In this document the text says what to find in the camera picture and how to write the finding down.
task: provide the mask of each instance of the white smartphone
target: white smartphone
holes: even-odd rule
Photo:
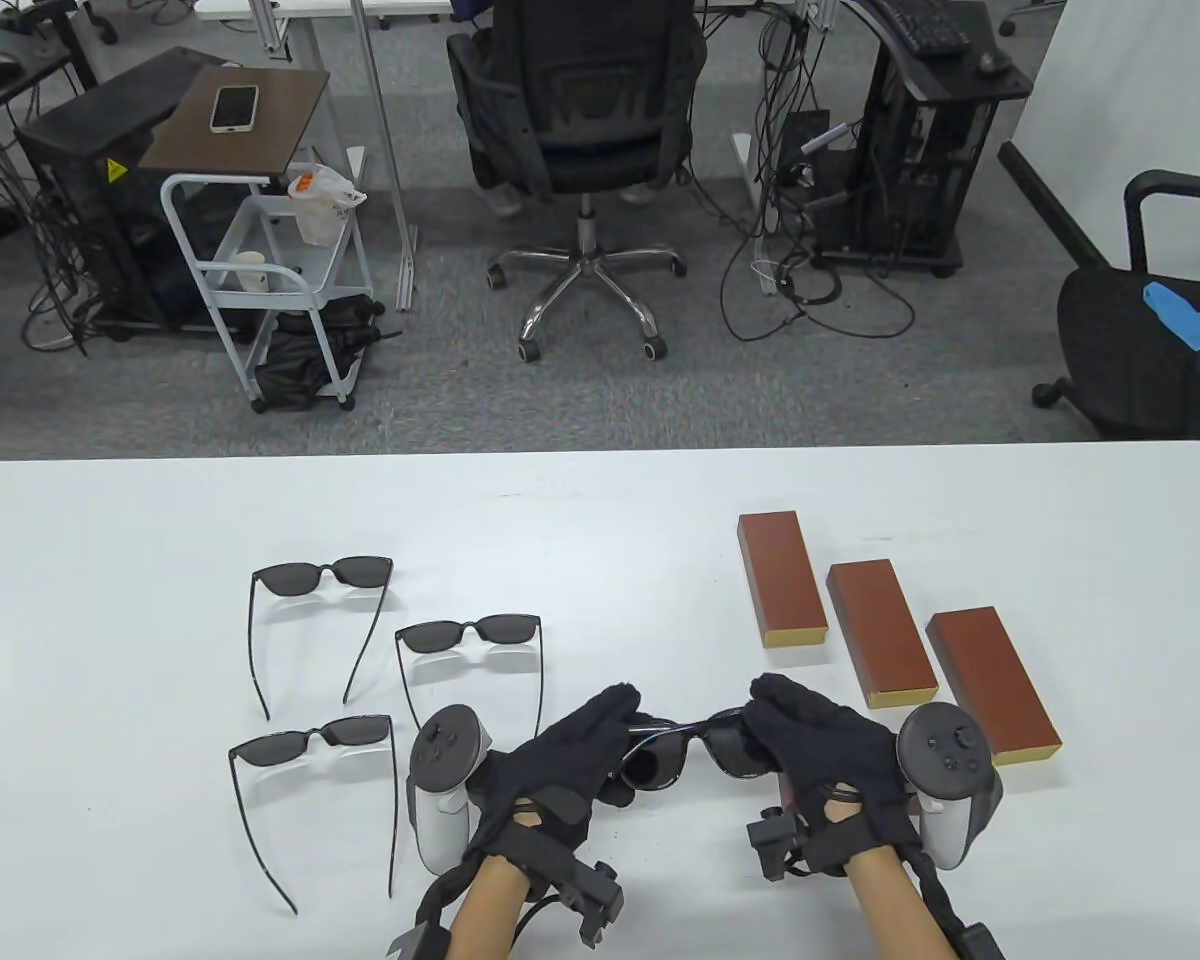
[[[208,127],[212,133],[248,133],[258,112],[258,86],[220,86]]]

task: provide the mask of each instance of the plastic bag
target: plastic bag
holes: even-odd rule
[[[302,241],[331,247],[338,241],[348,211],[367,200],[356,185],[324,164],[294,164],[289,198]]]

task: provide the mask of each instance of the chair backrest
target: chair backrest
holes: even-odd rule
[[[544,151],[649,140],[688,108],[698,31],[694,0],[494,0],[491,74]]]

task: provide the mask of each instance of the black glove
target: black glove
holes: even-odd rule
[[[490,750],[467,781],[481,812],[468,854],[499,835],[517,812],[517,800],[532,802],[546,836],[577,850],[587,839],[595,800],[625,806],[635,797],[625,782],[610,780],[610,773],[628,750],[628,725],[638,707],[636,686],[617,684],[512,752]]]
[[[838,784],[848,784],[859,791],[870,828],[870,836],[857,838],[857,845],[870,840],[874,846],[919,845],[907,817],[898,738],[888,727],[778,673],[752,680],[751,696],[742,710],[743,722],[787,774],[815,836],[828,826],[823,808],[832,792]],[[854,824],[859,833],[860,826]]]

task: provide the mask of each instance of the office chair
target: office chair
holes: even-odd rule
[[[1150,274],[1145,198],[1194,197],[1200,176],[1148,170],[1124,188],[1129,270],[1082,266],[1062,284],[1058,338],[1070,376],[1031,390],[1036,407],[1061,400],[1115,439],[1200,440],[1200,350],[1193,350],[1144,301],[1158,280],[1200,310],[1200,283]]]
[[[1012,37],[1018,32],[1018,23],[1013,19],[1015,17],[1022,17],[1028,13],[1044,13],[1045,10],[1056,10],[1066,5],[1067,0],[1031,0],[1031,4],[1012,10],[1010,13],[1001,20],[1001,36]]]
[[[592,193],[665,186],[690,152],[688,109],[706,62],[694,0],[494,0],[492,34],[478,41],[463,32],[448,41],[472,150],[539,200],[578,197],[572,250],[512,247],[488,264],[494,290],[508,283],[504,268],[518,262],[564,269],[524,317],[521,360],[539,360],[535,334],[546,310],[580,276],[600,280],[635,312],[644,355],[660,360],[667,343],[654,314],[614,269],[667,265],[683,276],[686,265],[662,244],[601,247]]]

